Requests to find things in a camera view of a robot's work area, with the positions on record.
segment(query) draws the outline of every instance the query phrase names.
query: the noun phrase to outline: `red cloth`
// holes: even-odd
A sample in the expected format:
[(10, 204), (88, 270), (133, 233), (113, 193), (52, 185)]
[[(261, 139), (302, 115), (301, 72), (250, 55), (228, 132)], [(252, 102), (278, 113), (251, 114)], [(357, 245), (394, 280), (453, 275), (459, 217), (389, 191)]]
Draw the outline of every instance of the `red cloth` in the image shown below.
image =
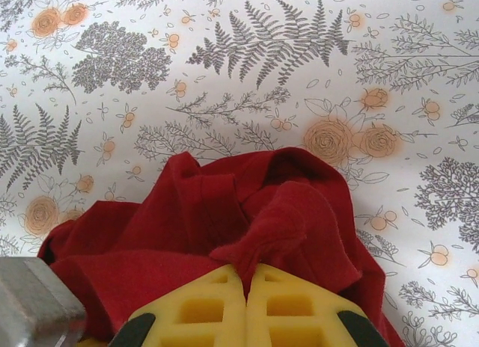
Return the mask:
[(347, 184), (304, 150), (169, 159), (142, 204), (98, 202), (56, 227), (39, 257), (79, 297), (87, 333), (111, 339), (129, 315), (232, 263), (248, 292), (259, 262), (357, 303), (392, 347), (385, 275), (356, 237)]

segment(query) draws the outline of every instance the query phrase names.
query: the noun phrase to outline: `yellow plastic object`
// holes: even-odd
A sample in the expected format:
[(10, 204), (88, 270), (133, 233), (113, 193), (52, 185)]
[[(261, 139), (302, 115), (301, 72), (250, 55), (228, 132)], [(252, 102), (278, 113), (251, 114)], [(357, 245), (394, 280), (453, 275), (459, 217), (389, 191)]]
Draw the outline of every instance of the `yellow plastic object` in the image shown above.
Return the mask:
[(245, 347), (245, 297), (231, 265), (218, 268), (143, 306), (152, 313), (142, 347)]
[(107, 342), (100, 342), (93, 338), (89, 338), (88, 340), (84, 340), (76, 344), (76, 347), (107, 347), (107, 346), (108, 346)]
[(260, 264), (246, 309), (247, 347), (356, 347), (339, 319), (366, 317), (356, 304), (277, 268)]

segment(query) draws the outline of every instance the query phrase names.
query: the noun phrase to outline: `gray metal object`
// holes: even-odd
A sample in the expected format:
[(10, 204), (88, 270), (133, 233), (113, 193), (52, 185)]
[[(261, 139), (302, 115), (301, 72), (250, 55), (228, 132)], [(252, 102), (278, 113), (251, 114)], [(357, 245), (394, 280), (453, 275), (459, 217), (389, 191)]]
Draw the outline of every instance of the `gray metal object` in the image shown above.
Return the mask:
[(35, 257), (0, 257), (0, 347), (71, 347), (82, 336), (82, 303)]

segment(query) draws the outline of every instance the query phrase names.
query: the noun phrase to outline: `floral wallpaper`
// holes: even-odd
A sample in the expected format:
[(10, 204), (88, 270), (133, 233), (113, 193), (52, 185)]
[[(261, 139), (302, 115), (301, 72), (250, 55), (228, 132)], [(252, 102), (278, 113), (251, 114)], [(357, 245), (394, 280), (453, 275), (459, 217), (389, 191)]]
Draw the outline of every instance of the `floral wallpaper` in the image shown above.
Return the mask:
[(478, 0), (0, 0), (0, 256), (165, 161), (336, 167), (408, 347), (479, 336)]

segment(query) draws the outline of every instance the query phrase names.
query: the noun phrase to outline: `orange rose print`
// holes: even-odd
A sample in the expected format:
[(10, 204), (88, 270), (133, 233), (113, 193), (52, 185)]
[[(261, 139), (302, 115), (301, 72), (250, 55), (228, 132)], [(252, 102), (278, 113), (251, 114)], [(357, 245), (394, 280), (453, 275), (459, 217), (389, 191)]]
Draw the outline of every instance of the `orange rose print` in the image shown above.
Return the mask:
[(86, 5), (72, 5), (63, 15), (63, 23), (67, 25), (77, 25), (85, 20), (87, 13), (88, 9)]
[(76, 183), (76, 189), (80, 192), (90, 192), (93, 188), (94, 179), (91, 175), (82, 176)]
[(366, 90), (366, 94), (360, 100), (366, 109), (384, 108), (388, 102), (388, 92), (384, 89)]
[(67, 222), (69, 220), (77, 220), (80, 216), (83, 215), (85, 211), (83, 210), (78, 210), (78, 209), (71, 209), (65, 212), (64, 214), (60, 215), (60, 218), (58, 219), (58, 222), (60, 224), (63, 224), (64, 222)]
[(313, 155), (338, 166), (347, 159), (352, 137), (350, 129), (340, 121), (319, 121), (306, 132), (304, 143)]
[(45, 9), (35, 17), (31, 30), (37, 37), (48, 37), (58, 29), (60, 21), (60, 12), (57, 9)]
[(365, 132), (354, 134), (353, 143), (366, 155), (374, 158), (384, 158), (394, 152), (397, 139), (392, 130), (385, 127), (373, 127)]
[(58, 223), (57, 203), (48, 196), (30, 202), (25, 213), (25, 229), (35, 236), (47, 234)]
[(15, 50), (18, 46), (18, 43), (16, 42), (16, 40), (14, 39), (10, 39), (9, 41), (7, 41), (7, 47), (5, 48), (7, 50), (7, 52), (12, 52), (13, 50)]

